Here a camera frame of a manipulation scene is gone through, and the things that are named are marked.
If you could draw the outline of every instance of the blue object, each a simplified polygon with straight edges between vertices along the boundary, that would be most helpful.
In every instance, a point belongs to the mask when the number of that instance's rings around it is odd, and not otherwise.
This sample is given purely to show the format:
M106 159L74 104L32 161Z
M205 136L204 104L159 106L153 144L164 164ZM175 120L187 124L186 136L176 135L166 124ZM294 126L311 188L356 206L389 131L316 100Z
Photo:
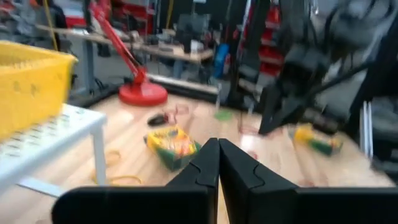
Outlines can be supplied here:
M221 78L224 73L224 61L229 52L228 44L220 44L214 61L214 74L215 78Z

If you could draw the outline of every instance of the wooden table surface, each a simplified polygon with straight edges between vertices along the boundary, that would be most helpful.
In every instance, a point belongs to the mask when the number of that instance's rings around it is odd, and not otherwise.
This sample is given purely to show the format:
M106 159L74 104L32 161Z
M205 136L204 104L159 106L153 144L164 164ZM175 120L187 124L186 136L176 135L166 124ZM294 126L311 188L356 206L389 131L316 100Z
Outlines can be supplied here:
M42 30L47 30L50 31L50 28L47 26L43 25L36 25L38 29ZM103 37L102 35L99 34L89 34L87 31L83 29L53 29L54 32L59 33L59 34L64 34L64 35L69 35L69 36L74 36L78 37L81 39L97 42L97 43L104 43L104 44L112 44L112 42ZM128 48L131 47L131 44L129 42L124 43ZM145 45L142 43L133 43L132 48L135 50L140 50L143 52L146 52L151 55L158 55L161 57L167 57L167 58L174 58L174 59L180 59L184 61L188 61L191 63L200 63L202 60L211 58L213 56L213 50L208 49L204 50L200 53L190 53L190 54L185 54L182 47L175 46L175 45L167 45L165 46L167 48L173 49L173 51L164 51L161 50L157 45Z
M177 123L191 137L204 144L209 138L226 138L257 159L268 168L302 187L307 186L366 186L393 187L385 174L369 168L369 161L346 136L343 148L333 157L325 157L312 149L294 144L285 128L267 137L256 134L260 117L231 111L229 121L214 118L214 105L179 96L169 96L166 104L151 108L128 106L117 96L110 97L92 109L108 115L104 128L106 152L117 150L121 162L107 171L108 177L136 175L143 185L165 185L178 174L168 171L159 158L143 141L152 128L147 120L163 110L176 106L188 107L187 114L176 115ZM76 144L67 154L43 167L34 177L65 189L93 185L90 179L94 169L91 139ZM120 182L137 185L133 180ZM0 197L0 223L50 223L50 209L55 199L45 195L13 187ZM219 194L218 223L228 223L222 189Z

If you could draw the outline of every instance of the white rack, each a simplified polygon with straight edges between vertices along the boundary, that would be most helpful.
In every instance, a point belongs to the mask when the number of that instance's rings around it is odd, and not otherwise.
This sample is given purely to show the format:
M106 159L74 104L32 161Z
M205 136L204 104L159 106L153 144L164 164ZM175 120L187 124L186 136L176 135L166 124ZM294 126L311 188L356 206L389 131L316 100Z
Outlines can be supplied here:
M17 184L59 197L63 194L60 187L26 177L89 134L93 136L96 178L100 185L105 185L102 130L105 122L106 116L102 113L64 105L60 116L0 142L0 194Z

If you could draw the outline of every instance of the rubber band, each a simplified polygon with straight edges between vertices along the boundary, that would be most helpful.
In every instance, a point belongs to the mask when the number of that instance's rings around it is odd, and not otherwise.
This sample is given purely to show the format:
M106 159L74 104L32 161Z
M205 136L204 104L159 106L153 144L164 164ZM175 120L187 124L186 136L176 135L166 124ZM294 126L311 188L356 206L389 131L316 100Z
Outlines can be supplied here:
M106 169L109 169L110 167L115 166L116 164L119 164L121 159L122 159L122 155L120 154L119 151L112 150L112 151L107 152L105 154L105 167L106 167ZM117 180L123 180L123 179L132 179L132 180L138 182L138 184L142 184L142 180L139 177L135 176L135 175L122 175L122 176L110 177L110 178L106 178L106 181L107 181L107 183L109 185L121 187L123 185L117 184L115 182ZM98 184L98 181L97 181L97 178L96 178L96 170L92 171L91 180L95 184Z

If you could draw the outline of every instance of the wooden floor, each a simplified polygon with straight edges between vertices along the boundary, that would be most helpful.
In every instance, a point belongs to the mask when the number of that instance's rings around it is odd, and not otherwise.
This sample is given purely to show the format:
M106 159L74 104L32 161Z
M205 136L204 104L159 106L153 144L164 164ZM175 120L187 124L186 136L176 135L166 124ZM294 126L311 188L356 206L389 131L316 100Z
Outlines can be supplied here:
M136 175L144 185L165 185L178 174L169 172L143 141L144 135L150 131L148 118L162 110L174 110L176 106L188 107L188 114L176 116L177 123L199 143L203 144L212 137L227 138L270 169L303 187L393 186L384 174L369 169L369 162L351 141L345 141L338 155L325 158L303 146L293 145L285 129L266 138L256 136L255 129L260 121L257 116L235 111L231 120L221 122L213 117L214 105L172 95L166 105L155 108L127 106L116 97L93 108L108 115L108 123L104 127L106 151L118 150L122 156L118 165L108 169L108 177ZM90 180L94 169L92 148L91 139L86 138L33 176L65 189L93 185ZM54 198L13 187L0 197L0 223L51 223L49 214L54 201ZM222 198L219 200L218 223L228 223Z

